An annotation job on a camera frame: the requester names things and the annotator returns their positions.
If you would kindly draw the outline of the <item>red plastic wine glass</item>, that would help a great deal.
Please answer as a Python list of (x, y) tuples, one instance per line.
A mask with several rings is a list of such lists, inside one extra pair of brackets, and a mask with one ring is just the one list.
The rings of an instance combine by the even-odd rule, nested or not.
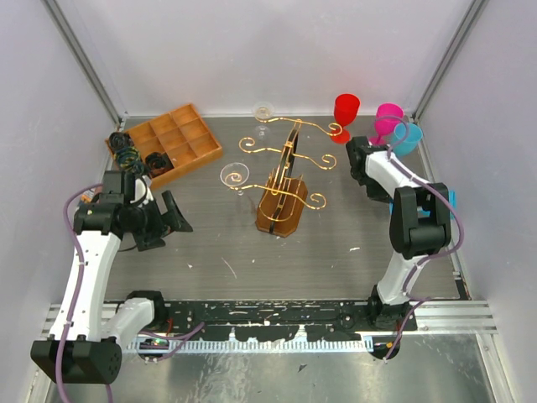
[(341, 131), (338, 128), (332, 129), (335, 136), (331, 136), (331, 141), (336, 144), (345, 144), (351, 139), (351, 135), (347, 130), (356, 118), (360, 107), (360, 99), (351, 93), (339, 95), (334, 104), (334, 119), (341, 126)]

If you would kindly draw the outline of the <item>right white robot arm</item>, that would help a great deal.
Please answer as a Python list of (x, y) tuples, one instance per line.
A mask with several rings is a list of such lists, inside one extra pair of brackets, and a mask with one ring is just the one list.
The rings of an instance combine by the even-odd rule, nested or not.
[(351, 176), (376, 202), (392, 206), (389, 239), (394, 250), (383, 278), (366, 305), (369, 324), (391, 328), (410, 310), (410, 292), (430, 258), (451, 242), (449, 191), (405, 167), (388, 146), (373, 146), (363, 136), (346, 144)]

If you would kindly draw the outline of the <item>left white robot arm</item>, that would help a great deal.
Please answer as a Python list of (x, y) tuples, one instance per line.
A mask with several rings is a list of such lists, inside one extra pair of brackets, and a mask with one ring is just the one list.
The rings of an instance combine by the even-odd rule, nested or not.
[(80, 205), (66, 225), (74, 244), (70, 276), (60, 311), (45, 340), (33, 342), (30, 357), (57, 385), (109, 385), (122, 364), (122, 350), (143, 330), (160, 332), (168, 322), (161, 292), (131, 292), (108, 322), (102, 308), (111, 267), (125, 234), (138, 251), (163, 248), (164, 237), (190, 233), (170, 191), (161, 212), (147, 181), (109, 170), (97, 199)]

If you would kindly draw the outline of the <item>magenta plastic wine glass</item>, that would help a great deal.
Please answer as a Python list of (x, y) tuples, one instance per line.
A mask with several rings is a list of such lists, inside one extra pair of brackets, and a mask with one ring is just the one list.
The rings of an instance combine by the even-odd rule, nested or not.
[(386, 102), (378, 106), (373, 124), (373, 136), (369, 138), (372, 145), (386, 144), (386, 139), (404, 118), (404, 110), (398, 104)]

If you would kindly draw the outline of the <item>light blue plastic wine glass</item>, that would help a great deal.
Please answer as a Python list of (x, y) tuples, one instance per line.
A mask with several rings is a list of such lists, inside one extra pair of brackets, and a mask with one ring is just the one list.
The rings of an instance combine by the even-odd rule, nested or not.
[(395, 128), (392, 134), (391, 144), (396, 144), (402, 140), (406, 134), (406, 127), (409, 127), (409, 134), (400, 144), (395, 145), (393, 152), (398, 157), (406, 156), (410, 154), (416, 147), (423, 137), (422, 129), (414, 123), (399, 123)]

